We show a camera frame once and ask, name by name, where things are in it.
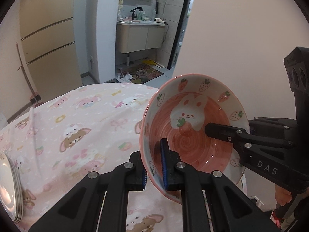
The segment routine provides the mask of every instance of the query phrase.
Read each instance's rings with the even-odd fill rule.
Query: bowl
[[[169,199],[181,203],[178,191],[164,189],[160,140],[182,161],[197,170],[223,172],[234,184],[245,167],[229,142],[209,138],[209,122],[244,128],[250,133],[245,111],[234,93],[218,80],[202,74],[187,74],[166,82],[151,98],[140,133],[141,158],[154,186]]]

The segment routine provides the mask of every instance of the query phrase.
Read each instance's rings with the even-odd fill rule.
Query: pink rim
[[[141,125],[141,133],[140,133],[140,135],[139,135],[139,147],[140,147],[140,151],[141,151],[141,159],[142,159],[143,165],[144,165],[144,167],[145,167],[145,169],[146,169],[147,172],[150,172],[150,168],[148,167],[148,165],[147,165],[147,163],[146,163],[145,154],[144,154],[144,148],[143,148],[143,130],[144,130],[145,116],[146,116],[147,110],[148,110],[149,106],[152,104],[152,101],[153,101],[154,99],[156,99],[157,94],[158,94],[158,93],[162,90],[162,88],[164,88],[166,85],[168,85],[168,84],[171,83],[172,81],[174,81],[174,80],[176,80],[176,79],[178,79],[178,78],[180,78],[180,77],[182,77],[182,76],[194,76],[194,75],[195,75],[195,76],[202,76],[202,77],[205,77],[205,78],[210,78],[210,79],[212,79],[212,80],[218,82],[219,84],[222,84],[222,85],[223,85],[224,87],[226,87],[227,89],[229,89],[225,84],[223,84],[222,82],[220,82],[219,80],[217,80],[217,79],[215,79],[215,78],[213,78],[213,77],[210,77],[210,76],[207,76],[207,75],[204,75],[204,74],[189,73],[189,74],[180,75],[180,76],[177,76],[177,77],[174,77],[174,78],[170,79],[169,81],[165,82],[165,83],[157,90],[157,92],[156,92],[156,93],[152,96],[152,98],[149,100],[149,103],[148,103],[148,105],[147,105],[147,107],[146,107],[146,109],[145,109],[145,112],[144,112],[144,115],[143,115],[143,119],[142,119],[142,125]],[[238,103],[239,103],[239,104],[241,105],[241,107],[243,108],[242,104],[240,103],[240,101],[238,100],[238,98],[236,97],[236,95],[235,95],[230,89],[229,89],[229,91],[230,91],[230,93],[232,93],[232,95],[237,99]],[[153,176],[151,175],[151,173],[149,173],[148,176],[149,176],[149,178],[150,178],[152,184],[156,187],[156,189],[158,189],[158,190],[161,192],[161,194],[163,194],[165,197],[169,198],[170,200],[175,201],[175,202],[181,204],[181,201],[179,201],[179,199],[173,198],[171,194],[170,194],[170,195],[166,194],[166,191],[162,190],[161,187],[159,187],[159,185],[155,182],[155,180],[154,180]]]

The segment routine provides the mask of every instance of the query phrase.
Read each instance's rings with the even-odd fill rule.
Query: black faucet
[[[135,10],[137,9],[139,9],[139,11],[143,11],[142,7],[136,7],[135,9],[131,10],[130,12],[132,12],[132,20],[137,17],[137,15],[135,15]]]

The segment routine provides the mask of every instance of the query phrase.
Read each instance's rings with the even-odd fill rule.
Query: pink tablecloth
[[[139,123],[156,91],[120,83],[81,87],[31,109],[1,131],[1,151],[12,159],[23,188],[21,231],[88,172],[112,171],[139,150]],[[150,180],[146,191],[129,194],[127,231],[140,232],[134,225],[144,221],[154,222],[154,232],[182,231],[181,205],[162,196]]]

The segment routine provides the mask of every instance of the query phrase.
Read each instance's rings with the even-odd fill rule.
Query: table
[[[106,173],[139,150],[141,119],[156,88],[123,83],[80,87],[49,101],[6,126],[0,150],[12,159],[23,188],[27,231],[91,171]],[[181,205],[147,181],[130,192],[127,232],[151,221],[155,231],[182,231]]]

